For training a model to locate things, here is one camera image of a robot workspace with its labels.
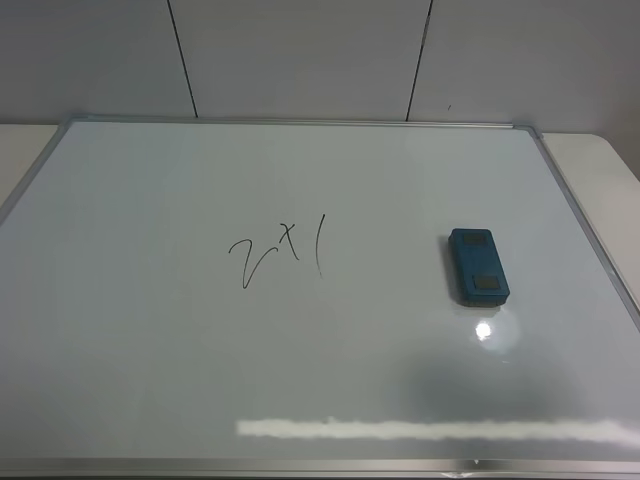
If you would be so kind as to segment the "white whiteboard with aluminium frame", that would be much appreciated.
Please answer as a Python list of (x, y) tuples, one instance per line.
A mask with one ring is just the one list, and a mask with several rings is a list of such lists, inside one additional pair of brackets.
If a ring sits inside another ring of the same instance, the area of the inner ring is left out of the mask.
[(75, 118), (1, 208), (1, 474), (635, 479), (638, 304), (529, 126)]

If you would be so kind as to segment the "blue board eraser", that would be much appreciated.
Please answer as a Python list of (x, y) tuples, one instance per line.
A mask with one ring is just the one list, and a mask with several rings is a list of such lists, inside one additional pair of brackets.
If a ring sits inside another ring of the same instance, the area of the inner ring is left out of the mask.
[(454, 228), (448, 245), (461, 302), (481, 308), (504, 305), (510, 289), (492, 232)]

